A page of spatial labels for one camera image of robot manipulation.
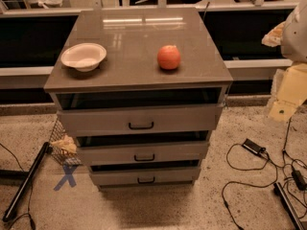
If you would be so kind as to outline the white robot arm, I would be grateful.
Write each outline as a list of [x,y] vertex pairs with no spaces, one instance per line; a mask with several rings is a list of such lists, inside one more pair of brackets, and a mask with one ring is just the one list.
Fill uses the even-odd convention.
[[284,22],[262,39],[269,47],[279,46],[292,65],[282,74],[269,116],[287,122],[307,100],[307,0],[301,0]]

